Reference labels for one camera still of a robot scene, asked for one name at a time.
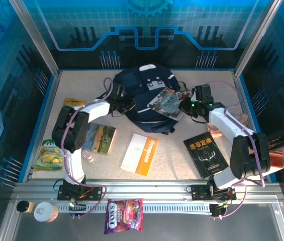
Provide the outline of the aluminium mounting rail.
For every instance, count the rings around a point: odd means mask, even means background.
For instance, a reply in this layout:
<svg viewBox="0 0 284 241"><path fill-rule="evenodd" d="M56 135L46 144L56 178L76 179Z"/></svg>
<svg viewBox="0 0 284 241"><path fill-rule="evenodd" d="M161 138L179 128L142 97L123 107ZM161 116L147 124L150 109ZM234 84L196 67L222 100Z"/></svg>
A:
<svg viewBox="0 0 284 241"><path fill-rule="evenodd" d="M53 179L32 179L27 183L17 183L12 191L11 200L55 201L57 192L53 190ZM191 202L192 196L187 187L197 184L205 185L204 180L90 180L88 185L105 185L105 199L143 198L147 202ZM245 198L246 203L269 203L274 199L283 199L280 185L267 183L264 188L247 183L236 187L238 200Z"/></svg>

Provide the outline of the black book with antlers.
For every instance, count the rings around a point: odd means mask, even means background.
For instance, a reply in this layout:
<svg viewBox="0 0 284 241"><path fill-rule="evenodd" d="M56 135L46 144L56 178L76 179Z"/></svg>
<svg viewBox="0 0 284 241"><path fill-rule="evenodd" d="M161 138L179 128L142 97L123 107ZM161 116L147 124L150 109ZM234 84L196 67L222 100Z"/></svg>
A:
<svg viewBox="0 0 284 241"><path fill-rule="evenodd" d="M228 167L228 164L209 132L183 141L200 176L205 179Z"/></svg>

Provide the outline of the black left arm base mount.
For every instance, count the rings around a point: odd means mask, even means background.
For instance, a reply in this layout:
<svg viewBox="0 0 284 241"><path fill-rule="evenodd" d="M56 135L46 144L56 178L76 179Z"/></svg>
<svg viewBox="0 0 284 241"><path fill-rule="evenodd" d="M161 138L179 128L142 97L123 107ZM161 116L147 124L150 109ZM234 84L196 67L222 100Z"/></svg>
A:
<svg viewBox="0 0 284 241"><path fill-rule="evenodd" d="M102 197L102 187L83 187L71 189L64 185L59 186L57 200L59 201L99 201Z"/></svg>

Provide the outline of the black capped small bottle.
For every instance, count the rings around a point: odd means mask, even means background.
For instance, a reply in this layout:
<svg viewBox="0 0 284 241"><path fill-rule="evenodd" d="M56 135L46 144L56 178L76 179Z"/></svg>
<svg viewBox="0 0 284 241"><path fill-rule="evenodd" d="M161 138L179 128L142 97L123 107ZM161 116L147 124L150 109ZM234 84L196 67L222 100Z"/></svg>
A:
<svg viewBox="0 0 284 241"><path fill-rule="evenodd" d="M36 208L35 203L26 200L20 201L16 206L16 210L20 213L33 213L35 208Z"/></svg>

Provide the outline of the orange white knife block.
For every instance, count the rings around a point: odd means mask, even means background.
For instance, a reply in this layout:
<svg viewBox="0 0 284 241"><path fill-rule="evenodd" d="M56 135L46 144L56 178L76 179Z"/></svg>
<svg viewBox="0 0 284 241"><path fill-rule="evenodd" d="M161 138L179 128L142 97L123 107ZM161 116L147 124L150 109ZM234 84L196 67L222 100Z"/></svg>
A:
<svg viewBox="0 0 284 241"><path fill-rule="evenodd" d="M277 172L284 169L284 150L269 153L270 170L269 173Z"/></svg>

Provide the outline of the yellow orange snack bag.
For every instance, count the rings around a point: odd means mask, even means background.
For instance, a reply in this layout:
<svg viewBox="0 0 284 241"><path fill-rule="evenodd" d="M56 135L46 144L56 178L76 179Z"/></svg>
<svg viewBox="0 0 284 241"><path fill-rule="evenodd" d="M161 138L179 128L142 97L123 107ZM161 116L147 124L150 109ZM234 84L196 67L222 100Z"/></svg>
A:
<svg viewBox="0 0 284 241"><path fill-rule="evenodd" d="M65 98L61 110L66 113L74 113L77 107L85 105L84 100L77 100L74 98Z"/></svg>

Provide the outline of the aluminium frame post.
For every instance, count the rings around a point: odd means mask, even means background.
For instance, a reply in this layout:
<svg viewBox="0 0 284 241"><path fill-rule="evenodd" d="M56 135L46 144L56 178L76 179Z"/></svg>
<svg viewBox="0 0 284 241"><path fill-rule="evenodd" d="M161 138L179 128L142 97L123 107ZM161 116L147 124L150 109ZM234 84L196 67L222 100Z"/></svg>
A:
<svg viewBox="0 0 284 241"><path fill-rule="evenodd" d="M252 57L254 51L259 45L261 39L265 35L268 27L270 26L282 2L283 0L270 0L266 10L264 11L264 13L262 14L262 17L259 20L259 24L254 34L252 35L250 41L248 42L248 45L244 49L244 52L242 53L236 65L235 72L234 72L234 75L236 78L239 78L240 75L242 74L250 58Z"/></svg>
<svg viewBox="0 0 284 241"><path fill-rule="evenodd" d="M46 63L48 69L55 78L59 77L60 74L59 68L55 60L53 59L52 54L50 53L41 33L39 32L39 29L37 28L35 22L33 21L24 2L22 0L9 0L9 2L12 5L13 9L15 10L16 14L18 15L23 26L27 30L30 38L32 39L41 57Z"/></svg>

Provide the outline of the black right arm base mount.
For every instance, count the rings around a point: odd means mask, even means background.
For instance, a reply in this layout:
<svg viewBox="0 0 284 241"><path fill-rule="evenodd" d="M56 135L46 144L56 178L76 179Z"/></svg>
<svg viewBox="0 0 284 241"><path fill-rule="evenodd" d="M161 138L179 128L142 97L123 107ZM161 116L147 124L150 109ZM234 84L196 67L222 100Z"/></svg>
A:
<svg viewBox="0 0 284 241"><path fill-rule="evenodd" d="M214 185L191 185L192 201L233 201L237 199L234 188L218 189Z"/></svg>

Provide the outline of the illustrated green blue children's book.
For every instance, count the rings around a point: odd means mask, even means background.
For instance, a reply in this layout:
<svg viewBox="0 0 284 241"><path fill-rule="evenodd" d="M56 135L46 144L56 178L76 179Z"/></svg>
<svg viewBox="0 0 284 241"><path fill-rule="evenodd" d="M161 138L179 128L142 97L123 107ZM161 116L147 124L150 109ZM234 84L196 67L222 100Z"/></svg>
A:
<svg viewBox="0 0 284 241"><path fill-rule="evenodd" d="M174 91L164 88L148 104L147 107L174 121L180 121L182 111L179 104L191 94L190 91Z"/></svg>

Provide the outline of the orange white notebook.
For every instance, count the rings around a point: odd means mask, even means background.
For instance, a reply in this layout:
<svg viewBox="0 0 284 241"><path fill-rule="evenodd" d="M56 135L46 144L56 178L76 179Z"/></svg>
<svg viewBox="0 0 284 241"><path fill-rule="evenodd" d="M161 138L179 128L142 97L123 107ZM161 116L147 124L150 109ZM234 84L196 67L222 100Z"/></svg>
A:
<svg viewBox="0 0 284 241"><path fill-rule="evenodd" d="M133 134L120 168L148 176L158 143L158 139Z"/></svg>

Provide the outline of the green yellow snack bag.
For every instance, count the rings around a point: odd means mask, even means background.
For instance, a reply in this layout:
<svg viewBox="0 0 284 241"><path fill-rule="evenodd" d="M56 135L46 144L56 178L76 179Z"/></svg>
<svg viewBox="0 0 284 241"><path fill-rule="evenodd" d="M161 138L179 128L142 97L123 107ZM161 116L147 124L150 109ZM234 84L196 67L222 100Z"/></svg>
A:
<svg viewBox="0 0 284 241"><path fill-rule="evenodd" d="M56 146L55 141L47 139L42 142L37 161L34 165L35 170L56 171L62 169L63 153Z"/></svg>

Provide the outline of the landscape painting cover book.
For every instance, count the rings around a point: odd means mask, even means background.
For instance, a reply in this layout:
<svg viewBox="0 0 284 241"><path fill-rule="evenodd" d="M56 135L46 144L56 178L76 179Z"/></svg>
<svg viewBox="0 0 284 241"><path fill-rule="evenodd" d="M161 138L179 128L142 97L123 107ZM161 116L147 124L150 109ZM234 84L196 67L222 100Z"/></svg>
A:
<svg viewBox="0 0 284 241"><path fill-rule="evenodd" d="M89 123L83 150L108 154L116 133L115 127Z"/></svg>

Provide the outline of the white pull-tab can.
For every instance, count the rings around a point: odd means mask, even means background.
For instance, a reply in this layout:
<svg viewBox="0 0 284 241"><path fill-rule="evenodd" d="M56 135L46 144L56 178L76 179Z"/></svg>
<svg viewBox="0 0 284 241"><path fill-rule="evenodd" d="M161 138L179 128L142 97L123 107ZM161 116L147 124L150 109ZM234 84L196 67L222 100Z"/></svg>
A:
<svg viewBox="0 0 284 241"><path fill-rule="evenodd" d="M58 206L50 202L41 202L34 210L34 218L38 222L52 222L57 218L58 214Z"/></svg>

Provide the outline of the purple Fox's candy bag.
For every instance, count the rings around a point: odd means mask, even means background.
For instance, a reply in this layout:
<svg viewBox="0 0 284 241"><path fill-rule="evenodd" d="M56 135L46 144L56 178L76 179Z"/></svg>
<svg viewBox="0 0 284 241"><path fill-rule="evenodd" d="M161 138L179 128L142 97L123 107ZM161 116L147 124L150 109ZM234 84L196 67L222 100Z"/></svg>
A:
<svg viewBox="0 0 284 241"><path fill-rule="evenodd" d="M143 231L143 199L108 200L104 234Z"/></svg>

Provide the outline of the navy blue backpack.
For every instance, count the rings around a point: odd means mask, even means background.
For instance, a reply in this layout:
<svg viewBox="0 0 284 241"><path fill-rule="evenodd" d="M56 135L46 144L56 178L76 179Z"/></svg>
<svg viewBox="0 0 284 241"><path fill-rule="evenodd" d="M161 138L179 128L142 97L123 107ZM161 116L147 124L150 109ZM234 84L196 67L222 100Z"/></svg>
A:
<svg viewBox="0 0 284 241"><path fill-rule="evenodd" d="M146 64L123 70L114 78L114 83L123 85L125 93L135 102L135 107L126 113L127 118L147 133L169 134L175 131L178 122L147 107L147 104L164 88L182 90L181 83L166 67Z"/></svg>

